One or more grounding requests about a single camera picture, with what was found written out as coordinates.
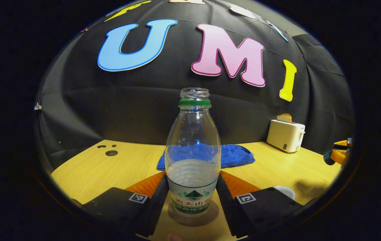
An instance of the yellow letter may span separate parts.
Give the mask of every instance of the yellow letter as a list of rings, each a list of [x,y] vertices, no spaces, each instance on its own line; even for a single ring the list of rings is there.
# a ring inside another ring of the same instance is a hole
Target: yellow letter
[[[293,81],[295,81],[296,67],[288,60],[283,60],[286,67],[286,77],[284,78],[283,88],[280,90],[280,98],[292,101]]]
[[[111,20],[112,18],[116,18],[117,16],[120,16],[124,13],[126,13],[128,10],[131,10],[131,9],[135,9],[137,7],[139,7],[140,5],[144,4],[144,3],[149,3],[151,1],[146,1],[146,2],[142,2],[142,3],[137,3],[137,4],[134,4],[132,6],[129,6],[128,8],[124,8],[122,9],[121,11],[119,11],[117,14],[113,15],[111,18],[109,18],[108,20]]]

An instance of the white toaster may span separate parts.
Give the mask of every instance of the white toaster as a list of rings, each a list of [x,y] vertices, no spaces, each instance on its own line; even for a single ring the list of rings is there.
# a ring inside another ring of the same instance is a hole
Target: white toaster
[[[267,143],[285,151],[295,152],[301,148],[305,125],[271,120]]]

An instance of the pink letter m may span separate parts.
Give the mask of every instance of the pink letter m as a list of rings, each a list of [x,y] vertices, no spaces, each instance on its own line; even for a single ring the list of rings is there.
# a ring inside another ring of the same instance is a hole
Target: pink letter m
[[[262,50],[264,49],[262,44],[246,38],[237,48],[221,27],[199,24],[198,29],[204,32],[203,47],[200,59],[190,67],[193,72],[208,76],[220,75],[222,68],[217,64],[217,52],[219,52],[229,77],[234,78],[244,61],[247,61],[246,69],[241,73],[241,79],[247,84],[257,87],[265,85],[262,69]]]

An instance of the table surface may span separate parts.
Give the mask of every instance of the table surface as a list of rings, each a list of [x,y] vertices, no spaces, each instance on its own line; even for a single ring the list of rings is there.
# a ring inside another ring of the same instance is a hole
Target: table surface
[[[295,191],[295,201],[301,205],[320,197],[341,170],[339,164],[328,166],[322,155],[304,148],[286,153],[265,142],[240,145],[250,150],[256,161],[245,166],[223,168],[223,171],[261,189],[288,186]],[[164,145],[103,140],[59,166],[51,176],[69,198],[85,204],[111,187],[125,189],[159,173],[156,166],[164,149]],[[108,157],[105,153],[110,150],[118,154]],[[169,218],[167,209],[172,200],[168,194],[155,233],[149,239],[166,241],[172,232],[183,241],[237,240],[230,233],[216,191],[212,200],[219,205],[218,217],[207,225],[189,227]]]

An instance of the letter u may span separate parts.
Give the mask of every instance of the letter u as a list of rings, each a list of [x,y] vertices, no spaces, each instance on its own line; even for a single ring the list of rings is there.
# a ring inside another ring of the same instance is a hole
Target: letter u
[[[146,43],[139,51],[124,54],[121,52],[122,44],[131,29],[138,24],[132,23],[117,27],[107,33],[107,39],[98,54],[98,66],[107,71],[123,71],[138,68],[154,60],[162,51],[168,28],[177,24],[174,19],[159,19],[148,22],[150,32]]]

